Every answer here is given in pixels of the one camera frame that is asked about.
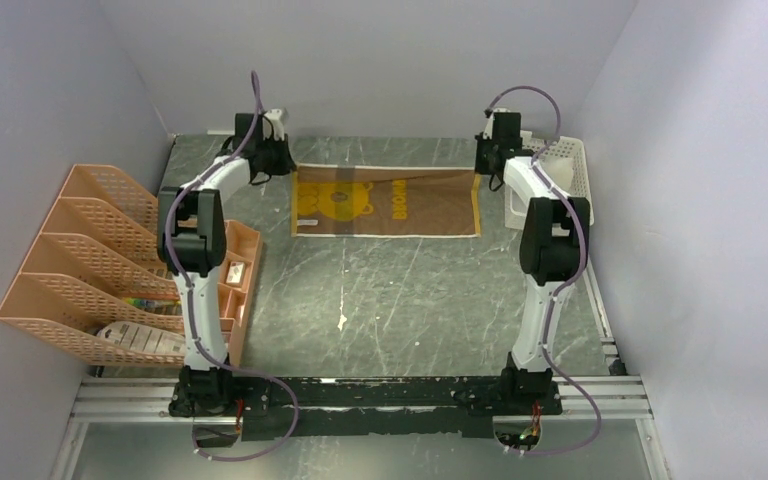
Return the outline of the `brown yellow cloth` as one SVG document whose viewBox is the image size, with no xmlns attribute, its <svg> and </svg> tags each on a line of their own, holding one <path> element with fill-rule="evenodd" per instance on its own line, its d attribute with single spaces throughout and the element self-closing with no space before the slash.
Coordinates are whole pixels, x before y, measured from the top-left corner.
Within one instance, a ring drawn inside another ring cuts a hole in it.
<svg viewBox="0 0 768 480">
<path fill-rule="evenodd" d="M 292 176 L 291 235 L 479 237 L 480 183 L 470 168 L 301 164 Z"/>
</svg>

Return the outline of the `white towel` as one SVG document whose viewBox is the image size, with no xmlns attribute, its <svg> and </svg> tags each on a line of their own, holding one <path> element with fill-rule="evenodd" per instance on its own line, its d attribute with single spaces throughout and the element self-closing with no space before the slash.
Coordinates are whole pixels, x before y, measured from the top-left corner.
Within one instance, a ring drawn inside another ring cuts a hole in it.
<svg viewBox="0 0 768 480">
<path fill-rule="evenodd" d="M 572 158 L 562 157 L 544 160 L 543 169 L 559 189 L 570 192 L 574 178 L 574 161 Z"/>
</svg>

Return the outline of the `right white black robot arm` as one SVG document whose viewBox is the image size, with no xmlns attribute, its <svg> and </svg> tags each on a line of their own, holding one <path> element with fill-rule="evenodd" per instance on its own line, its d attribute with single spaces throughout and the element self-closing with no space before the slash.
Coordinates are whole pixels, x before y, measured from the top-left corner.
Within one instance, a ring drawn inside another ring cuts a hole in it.
<svg viewBox="0 0 768 480">
<path fill-rule="evenodd" d="M 487 124 L 476 136 L 475 170 L 499 180 L 525 206 L 518 258 L 526 300 L 499 389 L 502 406 L 522 414 L 551 393 L 556 323 L 569 289 L 587 266 L 591 206 L 545 171 L 538 156 L 546 145 L 536 151 L 525 147 L 520 114 L 488 108 L 485 116 Z"/>
</svg>

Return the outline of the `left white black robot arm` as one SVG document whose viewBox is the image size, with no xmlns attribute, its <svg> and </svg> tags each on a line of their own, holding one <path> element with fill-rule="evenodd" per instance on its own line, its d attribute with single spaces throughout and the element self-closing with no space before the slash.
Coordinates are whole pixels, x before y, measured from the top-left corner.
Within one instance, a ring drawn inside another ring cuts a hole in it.
<svg viewBox="0 0 768 480">
<path fill-rule="evenodd" d="M 282 108 L 239 113 L 238 131 L 212 163 L 158 195 L 157 254 L 173 275 L 185 326 L 184 365 L 172 417 L 221 416 L 237 403 L 228 346 L 220 328 L 219 281 L 228 251 L 223 205 L 259 174 L 295 171 Z"/>
</svg>

